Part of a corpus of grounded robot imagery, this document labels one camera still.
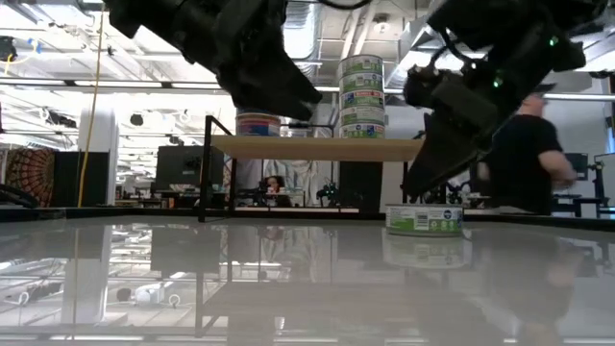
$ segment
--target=reflective table surface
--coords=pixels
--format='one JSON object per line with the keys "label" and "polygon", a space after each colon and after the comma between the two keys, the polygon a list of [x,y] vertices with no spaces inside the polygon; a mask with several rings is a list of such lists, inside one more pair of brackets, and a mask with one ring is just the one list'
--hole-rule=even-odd
{"label": "reflective table surface", "polygon": [[4,223],[0,344],[615,343],[615,234],[465,228],[429,238],[371,221]]}

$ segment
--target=man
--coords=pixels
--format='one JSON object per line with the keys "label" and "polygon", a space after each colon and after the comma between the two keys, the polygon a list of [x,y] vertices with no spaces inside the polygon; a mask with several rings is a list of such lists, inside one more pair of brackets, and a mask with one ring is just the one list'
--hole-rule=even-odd
{"label": "man", "polygon": [[577,173],[562,153],[557,130],[543,118],[541,85],[495,135],[492,151],[479,163],[494,207],[501,212],[551,215],[553,189],[570,187]]}

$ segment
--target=wooden shelf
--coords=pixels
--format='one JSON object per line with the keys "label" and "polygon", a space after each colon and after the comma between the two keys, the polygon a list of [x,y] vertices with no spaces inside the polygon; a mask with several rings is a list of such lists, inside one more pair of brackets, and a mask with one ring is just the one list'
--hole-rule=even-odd
{"label": "wooden shelf", "polygon": [[421,139],[214,136],[211,145],[234,159],[412,161]]}

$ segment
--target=black t-shirt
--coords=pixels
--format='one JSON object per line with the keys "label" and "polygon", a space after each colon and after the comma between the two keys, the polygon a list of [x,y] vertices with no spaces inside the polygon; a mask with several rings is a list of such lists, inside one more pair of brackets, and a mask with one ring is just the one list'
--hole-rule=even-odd
{"label": "black t-shirt", "polygon": [[489,167],[494,206],[551,215],[551,176],[538,155],[552,150],[562,151],[551,122],[538,116],[514,115],[494,135],[491,153],[483,160]]}

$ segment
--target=computer monitor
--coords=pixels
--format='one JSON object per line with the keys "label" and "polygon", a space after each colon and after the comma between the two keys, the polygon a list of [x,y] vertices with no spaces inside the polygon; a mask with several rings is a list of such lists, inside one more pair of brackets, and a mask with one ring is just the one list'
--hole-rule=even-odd
{"label": "computer monitor", "polygon": [[[172,185],[201,184],[202,146],[161,146],[156,166],[156,191],[169,191]],[[209,182],[222,185],[224,180],[224,153],[211,147]]]}
{"label": "computer monitor", "polygon": [[581,182],[589,179],[589,158],[587,154],[566,153],[566,159],[577,172],[577,180]]}

